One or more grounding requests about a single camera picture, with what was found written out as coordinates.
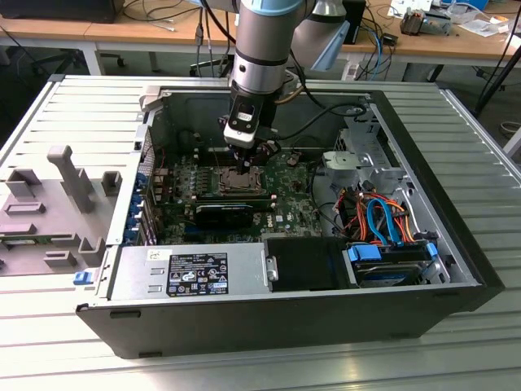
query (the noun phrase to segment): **computer case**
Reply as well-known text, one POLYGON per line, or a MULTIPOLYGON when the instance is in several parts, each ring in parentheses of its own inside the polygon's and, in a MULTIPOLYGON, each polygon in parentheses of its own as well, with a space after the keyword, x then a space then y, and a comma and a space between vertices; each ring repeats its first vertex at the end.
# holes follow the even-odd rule
POLYGON ((0 0, 6 19, 61 19, 113 23, 125 0, 0 0))

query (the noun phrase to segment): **blue cable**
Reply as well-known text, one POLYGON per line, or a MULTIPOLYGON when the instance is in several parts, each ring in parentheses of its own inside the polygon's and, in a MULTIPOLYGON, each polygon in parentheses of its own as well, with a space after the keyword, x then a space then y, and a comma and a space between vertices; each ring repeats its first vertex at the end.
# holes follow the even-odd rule
POLYGON ((376 40, 376 46, 378 47, 378 58, 376 60, 376 68, 374 68, 373 76, 371 76, 371 78, 369 79, 369 81, 371 81, 371 80, 374 79, 374 77, 376 75, 378 75, 378 70, 380 68, 380 61, 382 59, 383 51, 382 51, 382 44, 380 43, 380 40, 378 39, 378 35, 376 34, 376 32, 374 30, 372 30, 372 29, 365 29, 365 30, 367 30, 368 32, 373 34, 373 37, 376 40))
POLYGON ((394 227, 392 212, 389 206, 383 200, 378 198, 372 199, 367 205, 367 225, 369 226, 369 229, 378 237, 378 239, 380 239, 384 246, 387 246, 387 240, 385 239, 385 236, 383 236, 374 226, 373 209, 376 204, 382 205, 383 211, 385 213, 385 219, 387 220, 387 230, 389 231, 389 236, 391 236, 392 242, 396 243, 398 246, 403 245, 403 242, 400 240, 400 236, 394 227))

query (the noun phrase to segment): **sticker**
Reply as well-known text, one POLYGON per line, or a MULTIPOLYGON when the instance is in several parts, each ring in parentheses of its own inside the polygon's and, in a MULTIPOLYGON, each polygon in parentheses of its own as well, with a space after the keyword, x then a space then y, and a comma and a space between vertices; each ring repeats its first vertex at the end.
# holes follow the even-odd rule
POLYGON ((168 251, 170 297, 228 294, 228 254, 170 255, 168 251))
POLYGON ((167 261, 172 255, 172 250, 148 250, 147 261, 167 261))

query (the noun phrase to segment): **motherboard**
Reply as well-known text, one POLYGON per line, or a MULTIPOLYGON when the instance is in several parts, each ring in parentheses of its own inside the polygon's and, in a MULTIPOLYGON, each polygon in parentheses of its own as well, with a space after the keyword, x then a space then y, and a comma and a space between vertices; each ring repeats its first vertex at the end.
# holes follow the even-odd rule
POLYGON ((155 170, 158 244, 260 242, 321 236, 309 197, 309 171, 291 153, 238 174, 228 156, 180 156, 155 170))

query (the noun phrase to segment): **side panel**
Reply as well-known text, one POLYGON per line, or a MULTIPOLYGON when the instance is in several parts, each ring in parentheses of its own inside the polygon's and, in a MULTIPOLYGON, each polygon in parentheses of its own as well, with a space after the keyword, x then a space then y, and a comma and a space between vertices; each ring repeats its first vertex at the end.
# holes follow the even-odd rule
POLYGON ((272 301, 89 308, 77 315, 122 358, 421 336, 482 287, 272 301))

